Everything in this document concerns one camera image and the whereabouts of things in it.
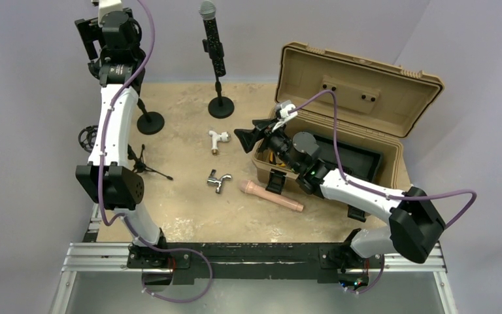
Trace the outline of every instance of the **case lid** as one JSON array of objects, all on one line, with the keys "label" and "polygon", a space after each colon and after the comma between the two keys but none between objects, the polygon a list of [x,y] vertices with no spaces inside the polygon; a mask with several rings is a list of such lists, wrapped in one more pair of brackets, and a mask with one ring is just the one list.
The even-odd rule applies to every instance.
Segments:
[{"label": "case lid", "polygon": [[[282,49],[277,103],[295,106],[324,89],[338,100],[338,120],[396,137],[406,137],[444,89],[439,77],[290,43]],[[333,100],[320,96],[302,110],[333,117]]]}]

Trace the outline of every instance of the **silver microphone grille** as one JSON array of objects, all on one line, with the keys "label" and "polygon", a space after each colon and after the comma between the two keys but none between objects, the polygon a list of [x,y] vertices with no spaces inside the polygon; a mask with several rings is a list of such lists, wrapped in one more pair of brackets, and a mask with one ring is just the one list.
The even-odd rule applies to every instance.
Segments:
[{"label": "silver microphone grille", "polygon": [[204,20],[212,20],[216,14],[216,7],[210,1],[203,1],[199,8],[199,13]]}]

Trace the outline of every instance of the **beige table surface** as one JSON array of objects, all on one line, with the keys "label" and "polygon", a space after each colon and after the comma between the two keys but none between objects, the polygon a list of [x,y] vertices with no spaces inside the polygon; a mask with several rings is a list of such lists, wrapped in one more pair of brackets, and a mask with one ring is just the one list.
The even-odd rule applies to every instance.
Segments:
[{"label": "beige table surface", "polygon": [[[252,119],[268,118],[275,104],[276,84],[223,84],[223,89],[234,101],[235,112],[219,120],[207,111],[216,95],[213,84],[144,84],[142,88],[141,98],[148,111],[160,112],[166,123],[159,133],[143,135],[135,125],[141,115],[135,109],[129,142],[137,154],[145,144],[147,165],[174,177],[174,181],[168,181],[155,173],[142,174],[144,202],[168,241],[342,241],[354,228],[383,225],[372,216],[366,223],[349,219],[345,204],[314,196],[282,193],[305,205],[298,213],[240,192],[240,180],[258,183],[251,154],[245,154],[233,136],[230,142],[219,143],[220,155],[213,156],[208,131],[233,135],[235,128],[252,128]],[[206,184],[212,169],[217,170],[217,177],[225,173],[233,176],[220,195]],[[398,188],[408,189],[407,172],[398,175]],[[131,241],[131,236],[118,221],[111,227],[101,225],[97,240]]]}]

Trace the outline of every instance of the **black microphone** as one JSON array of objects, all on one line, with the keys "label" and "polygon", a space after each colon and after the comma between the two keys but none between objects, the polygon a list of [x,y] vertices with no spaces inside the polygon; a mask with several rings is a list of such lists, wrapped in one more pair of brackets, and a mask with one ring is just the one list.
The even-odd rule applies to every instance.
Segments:
[{"label": "black microphone", "polygon": [[203,48],[205,52],[209,53],[212,60],[214,73],[217,77],[226,75],[226,67],[224,67],[224,49],[218,36],[218,28],[216,27],[216,7],[210,1],[203,1],[199,8],[199,13],[203,17],[203,24],[205,25],[205,33],[207,39],[203,39]]}]

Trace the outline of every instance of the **round black base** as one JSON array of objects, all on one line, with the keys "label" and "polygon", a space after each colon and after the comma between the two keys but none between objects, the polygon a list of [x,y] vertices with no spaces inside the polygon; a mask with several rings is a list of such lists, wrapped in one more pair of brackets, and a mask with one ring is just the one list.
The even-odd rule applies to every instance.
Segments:
[{"label": "round black base", "polygon": [[218,103],[218,97],[209,103],[209,114],[217,119],[229,117],[233,110],[233,101],[228,97],[222,97],[222,106]]},{"label": "round black base", "polygon": [[150,121],[147,121],[145,114],[142,114],[139,119],[137,119],[137,129],[145,134],[152,135],[158,133],[164,127],[164,118],[162,114],[156,113],[154,111],[148,113]]}]

